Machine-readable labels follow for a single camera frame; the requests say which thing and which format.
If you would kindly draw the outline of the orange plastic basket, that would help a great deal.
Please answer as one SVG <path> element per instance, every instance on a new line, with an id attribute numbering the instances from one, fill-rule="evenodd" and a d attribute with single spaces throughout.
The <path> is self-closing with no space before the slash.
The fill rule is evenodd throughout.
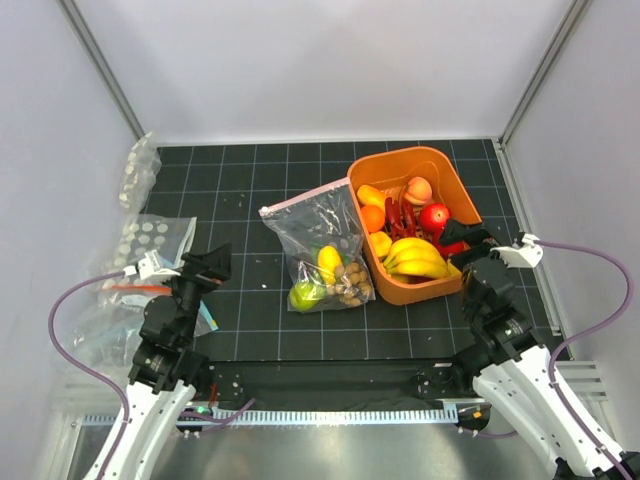
<path id="1" fill-rule="evenodd" d="M 482 221 L 453 164 L 444 153 L 434 148 L 410 147 L 362 157 L 351 165 L 347 173 L 353 198 L 357 197 L 357 190 L 363 185 L 396 197 L 416 176 L 431 184 L 433 199 L 445 204 L 454 219 L 464 224 Z M 392 279 L 375 255 L 369 236 L 365 237 L 363 251 L 377 293 L 390 304 L 402 306 L 461 290 L 459 276 L 413 284 Z"/>

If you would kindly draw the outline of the green apple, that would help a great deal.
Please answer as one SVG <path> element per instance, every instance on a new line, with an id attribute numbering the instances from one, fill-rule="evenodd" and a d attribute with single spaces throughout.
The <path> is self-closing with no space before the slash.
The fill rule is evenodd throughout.
<path id="1" fill-rule="evenodd" d="M 289 292 L 290 306 L 299 312 L 306 312 L 315 307 L 326 296 L 324 285 L 314 282 L 298 282 Z"/>

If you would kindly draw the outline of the pink dotted zip bag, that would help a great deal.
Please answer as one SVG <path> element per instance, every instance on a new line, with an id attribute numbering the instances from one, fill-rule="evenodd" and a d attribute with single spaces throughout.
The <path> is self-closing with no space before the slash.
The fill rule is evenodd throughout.
<path id="1" fill-rule="evenodd" d="M 292 282 L 290 311 L 357 308 L 375 298 L 363 258 L 365 231 L 348 178 L 263 206 L 259 215 L 284 251 Z"/>

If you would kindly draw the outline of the yellow mango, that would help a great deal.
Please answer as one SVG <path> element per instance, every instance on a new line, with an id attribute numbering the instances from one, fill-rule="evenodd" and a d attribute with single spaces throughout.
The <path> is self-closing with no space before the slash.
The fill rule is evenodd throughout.
<path id="1" fill-rule="evenodd" d="M 336 283 L 335 270 L 342 265 L 342 259 L 335 247 L 331 245 L 322 247 L 318 252 L 316 265 L 326 285 Z"/>

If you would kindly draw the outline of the brown longan cluster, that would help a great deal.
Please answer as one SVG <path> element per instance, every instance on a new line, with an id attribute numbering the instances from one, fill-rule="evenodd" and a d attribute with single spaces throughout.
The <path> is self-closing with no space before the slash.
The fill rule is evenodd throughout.
<path id="1" fill-rule="evenodd" d="M 336 266 L 334 277 L 335 282 L 326 287 L 333 308 L 355 308 L 374 299 L 374 287 L 363 262 Z"/>

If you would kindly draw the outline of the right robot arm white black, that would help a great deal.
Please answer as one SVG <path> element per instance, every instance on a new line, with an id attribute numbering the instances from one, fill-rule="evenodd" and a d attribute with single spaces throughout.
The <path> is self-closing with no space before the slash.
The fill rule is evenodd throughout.
<path id="1" fill-rule="evenodd" d="M 495 408 L 555 479 L 638 478 L 638 452 L 624 449 L 597 423 L 556 366 L 571 343 L 608 327 L 626 312 L 634 295 L 629 270 L 605 253 L 593 253 L 622 273 L 622 304 L 605 320 L 550 350 L 516 308 L 508 272 L 535 268 L 545 248 L 568 250 L 568 245 L 522 232 L 504 246 L 483 224 L 454 219 L 446 222 L 440 241 L 468 246 L 451 261 L 462 273 L 462 313 L 474 343 L 453 357 L 453 389 L 463 396 L 477 394 Z"/>

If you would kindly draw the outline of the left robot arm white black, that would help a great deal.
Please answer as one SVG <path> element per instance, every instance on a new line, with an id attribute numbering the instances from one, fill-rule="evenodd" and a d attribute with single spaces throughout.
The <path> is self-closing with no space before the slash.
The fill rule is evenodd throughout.
<path id="1" fill-rule="evenodd" d="M 184 408 L 210 392 L 211 360 L 195 351 L 195 330 L 202 298 L 231 278 L 231 260 L 225 243 L 183 254 L 177 269 L 162 267 L 156 253 L 140 262 L 140 276 L 160 277 L 170 293 L 144 307 L 121 408 L 87 479 L 148 479 Z"/>

